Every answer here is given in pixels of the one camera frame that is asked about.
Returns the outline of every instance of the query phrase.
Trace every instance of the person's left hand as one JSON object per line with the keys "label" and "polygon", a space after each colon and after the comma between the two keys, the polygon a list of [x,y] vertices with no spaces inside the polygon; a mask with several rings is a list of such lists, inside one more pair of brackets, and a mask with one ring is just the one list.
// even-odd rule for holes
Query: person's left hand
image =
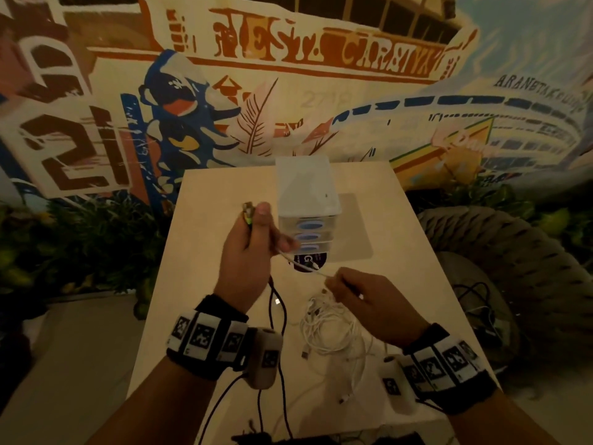
{"label": "person's left hand", "polygon": [[247,313],[266,288],[270,278],[270,259],[278,252],[296,250],[298,240],[281,234],[274,225],[269,203],[259,203],[253,214],[251,231],[239,215],[222,248],[221,266],[214,293]]}

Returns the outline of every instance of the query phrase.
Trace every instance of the painted wall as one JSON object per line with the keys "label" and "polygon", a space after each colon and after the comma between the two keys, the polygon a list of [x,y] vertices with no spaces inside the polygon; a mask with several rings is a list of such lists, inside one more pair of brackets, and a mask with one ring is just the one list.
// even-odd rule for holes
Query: painted wall
{"label": "painted wall", "polygon": [[592,17],[593,0],[0,0],[0,197],[169,209],[189,168],[313,153],[387,160],[405,189],[586,174]]}

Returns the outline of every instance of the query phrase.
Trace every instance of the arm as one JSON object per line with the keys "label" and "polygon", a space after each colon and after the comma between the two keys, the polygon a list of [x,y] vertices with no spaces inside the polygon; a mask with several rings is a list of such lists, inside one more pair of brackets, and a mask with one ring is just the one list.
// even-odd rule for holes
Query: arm
{"label": "arm", "polygon": [[[364,298],[352,293],[344,281]],[[326,280],[326,287],[370,334],[385,343],[406,348],[429,326],[385,276],[341,268]],[[558,445],[500,389],[467,411],[448,417],[461,445]]]}
{"label": "arm", "polygon": [[[239,216],[222,249],[214,293],[247,313],[270,278],[270,258],[276,247],[290,252],[298,242],[280,234],[268,203],[256,207],[253,231]],[[193,444],[215,386],[216,381],[200,378],[165,356],[87,443]]]}

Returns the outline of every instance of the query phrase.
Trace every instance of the black wristband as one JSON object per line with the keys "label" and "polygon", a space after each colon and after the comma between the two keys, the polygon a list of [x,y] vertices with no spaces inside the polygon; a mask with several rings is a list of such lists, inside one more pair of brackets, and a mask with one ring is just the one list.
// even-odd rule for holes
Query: black wristband
{"label": "black wristband", "polygon": [[[199,313],[210,314],[220,318],[221,320],[220,326],[212,338],[211,349],[208,353],[208,357],[206,360],[195,359],[185,356],[182,352],[171,350],[170,348],[167,348],[167,356],[174,363],[182,366],[196,376],[210,381],[217,381],[220,378],[222,372],[233,365],[232,363],[220,362],[216,360],[218,350],[220,350],[222,342],[225,339],[226,331],[228,330],[231,321],[241,321],[242,323],[246,323],[249,317],[239,312],[216,294],[207,295],[196,307],[196,311]],[[196,320],[197,315],[195,315],[194,319],[190,322],[188,326],[189,331],[193,329],[194,325],[196,324]],[[186,336],[185,344],[187,344],[188,340],[189,334]]]}
{"label": "black wristband", "polygon": [[[444,354],[447,354],[447,351],[441,353],[435,348],[435,344],[438,344],[447,337],[449,337],[449,333],[438,323],[433,323],[426,329],[422,336],[420,336],[409,346],[405,347],[403,349],[403,353],[406,356],[411,356],[416,366],[420,369],[424,376],[427,377],[427,380],[430,380],[431,378],[429,375],[426,375],[426,372],[422,370],[422,365],[419,365],[418,360],[416,357],[414,357],[414,353],[418,353],[419,351],[425,349],[431,349],[431,351],[434,353],[434,356],[438,359],[440,366],[444,369],[444,371],[447,372],[447,377],[451,378],[451,381],[454,382],[455,386],[445,390],[421,392],[418,389],[418,385],[415,385],[411,381],[411,387],[422,401],[431,400],[447,415],[456,415],[467,411],[473,405],[483,402],[487,398],[491,397],[498,386],[487,370],[480,370],[477,373],[474,372],[473,377],[460,382],[460,379],[456,376],[456,372],[452,368],[451,363],[448,362],[443,356]],[[462,348],[458,348],[456,345],[454,345],[456,348],[455,353],[460,355],[460,359],[465,360],[465,363],[461,362],[460,365],[476,366],[475,363],[478,362],[479,359],[477,355],[475,355],[475,353],[466,343],[461,342],[457,345],[461,346],[461,344],[463,344]]]}

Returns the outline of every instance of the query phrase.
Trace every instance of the table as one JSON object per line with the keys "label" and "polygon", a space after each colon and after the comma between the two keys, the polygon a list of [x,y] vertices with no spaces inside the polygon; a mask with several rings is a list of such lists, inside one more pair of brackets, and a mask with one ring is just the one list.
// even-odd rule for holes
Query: table
{"label": "table", "polygon": [[[453,335],[464,338],[486,358],[396,175],[386,162],[332,164],[343,214],[328,262],[333,273],[341,266],[387,276],[428,321],[439,322]],[[159,275],[128,396],[164,356],[166,340],[178,314],[194,308],[211,293],[218,275],[222,244],[244,201],[269,201],[276,210],[274,167],[217,168],[186,171],[167,238]],[[322,289],[323,278],[297,272],[281,256],[272,260],[271,274],[286,303],[288,327],[282,350],[289,423],[295,437],[378,428],[383,424],[408,424],[441,418],[439,412],[419,406],[412,415],[391,409],[376,376],[384,355],[374,341],[355,396],[340,405],[348,392],[347,379],[336,357],[301,358],[304,341],[298,322],[308,299]],[[249,324],[269,326],[269,290],[249,311]],[[282,324],[282,310],[274,306],[275,326]],[[212,402],[236,376],[226,370]],[[212,417],[204,443],[233,443],[231,435],[248,431],[257,418],[257,391],[237,383]],[[280,378],[262,393],[264,429],[274,440],[288,434],[282,416]]]}

